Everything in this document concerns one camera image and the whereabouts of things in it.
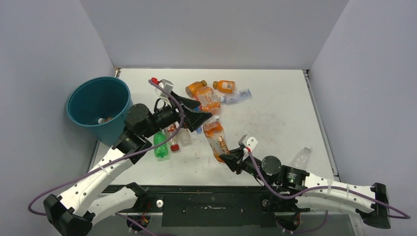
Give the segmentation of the blue label water bottle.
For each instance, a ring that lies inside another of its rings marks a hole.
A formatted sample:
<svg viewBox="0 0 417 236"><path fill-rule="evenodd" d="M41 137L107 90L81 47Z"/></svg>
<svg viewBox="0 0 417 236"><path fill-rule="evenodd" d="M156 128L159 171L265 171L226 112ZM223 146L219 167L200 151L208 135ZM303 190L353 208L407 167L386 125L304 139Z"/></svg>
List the blue label water bottle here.
<svg viewBox="0 0 417 236"><path fill-rule="evenodd" d="M202 126L200 126L199 128L197 128L197 130L196 130L196 133L197 134L202 134L202 132L203 132L203 127Z"/></svg>

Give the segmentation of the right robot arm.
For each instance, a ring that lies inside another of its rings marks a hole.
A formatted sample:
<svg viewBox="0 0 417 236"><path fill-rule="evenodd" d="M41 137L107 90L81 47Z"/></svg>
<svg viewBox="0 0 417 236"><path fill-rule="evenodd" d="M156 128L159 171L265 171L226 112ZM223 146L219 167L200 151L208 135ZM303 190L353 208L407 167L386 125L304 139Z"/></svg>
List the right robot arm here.
<svg viewBox="0 0 417 236"><path fill-rule="evenodd" d="M240 147L219 158L239 175L247 172L278 198L280 211L321 209L359 217L365 225L390 229L387 187L382 183L360 186L333 181L295 167L282 165L275 156L255 158Z"/></svg>

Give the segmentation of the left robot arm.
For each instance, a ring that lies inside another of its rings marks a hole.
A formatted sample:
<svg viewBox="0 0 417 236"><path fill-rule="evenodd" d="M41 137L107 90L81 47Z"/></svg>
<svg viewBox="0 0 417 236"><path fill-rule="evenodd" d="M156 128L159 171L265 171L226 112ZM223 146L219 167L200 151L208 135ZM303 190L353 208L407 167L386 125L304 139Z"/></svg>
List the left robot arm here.
<svg viewBox="0 0 417 236"><path fill-rule="evenodd" d="M105 197L99 198L99 194L150 150L149 137L176 122L193 132L212 117L210 112L196 110L200 102L174 92L166 102L167 105L154 112L141 103L129 108L124 130L112 146L127 155L127 159L117 162L103 158L68 190L44 200L48 221L61 235L85 236L93 225L108 216L129 208L139 212L146 207L148 193L134 182Z"/></svg>

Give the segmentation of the clear bottle blue cap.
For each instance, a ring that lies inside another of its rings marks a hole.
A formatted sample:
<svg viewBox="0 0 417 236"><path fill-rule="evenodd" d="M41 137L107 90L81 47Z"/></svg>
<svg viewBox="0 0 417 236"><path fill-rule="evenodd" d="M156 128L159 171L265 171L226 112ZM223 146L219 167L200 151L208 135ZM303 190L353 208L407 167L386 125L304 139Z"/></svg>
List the clear bottle blue cap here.
<svg viewBox="0 0 417 236"><path fill-rule="evenodd" d="M312 146L301 149L291 160L290 166L296 169L306 170L312 153Z"/></svg>

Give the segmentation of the large orange label bottle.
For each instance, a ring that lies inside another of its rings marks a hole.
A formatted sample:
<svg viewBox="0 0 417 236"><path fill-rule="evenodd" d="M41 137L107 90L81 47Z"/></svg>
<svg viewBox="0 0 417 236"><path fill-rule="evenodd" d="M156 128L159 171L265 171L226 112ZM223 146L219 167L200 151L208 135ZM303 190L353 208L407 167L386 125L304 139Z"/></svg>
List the large orange label bottle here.
<svg viewBox="0 0 417 236"><path fill-rule="evenodd" d="M210 87L202 87L195 92L195 98L200 102L200 110L213 115L220 114L221 104L219 97Z"/></svg>

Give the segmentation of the orange label tea bottle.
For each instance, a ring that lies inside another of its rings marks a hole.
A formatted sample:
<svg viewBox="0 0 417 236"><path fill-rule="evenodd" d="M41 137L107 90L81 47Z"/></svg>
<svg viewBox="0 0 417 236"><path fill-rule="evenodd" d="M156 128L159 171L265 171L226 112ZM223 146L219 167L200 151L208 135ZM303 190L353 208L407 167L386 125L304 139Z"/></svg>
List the orange label tea bottle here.
<svg viewBox="0 0 417 236"><path fill-rule="evenodd" d="M225 163L220 155L229 154L228 145L225 138L224 128L220 122L220 116L214 115L203 124L203 132L211 147L215 159L220 163Z"/></svg>

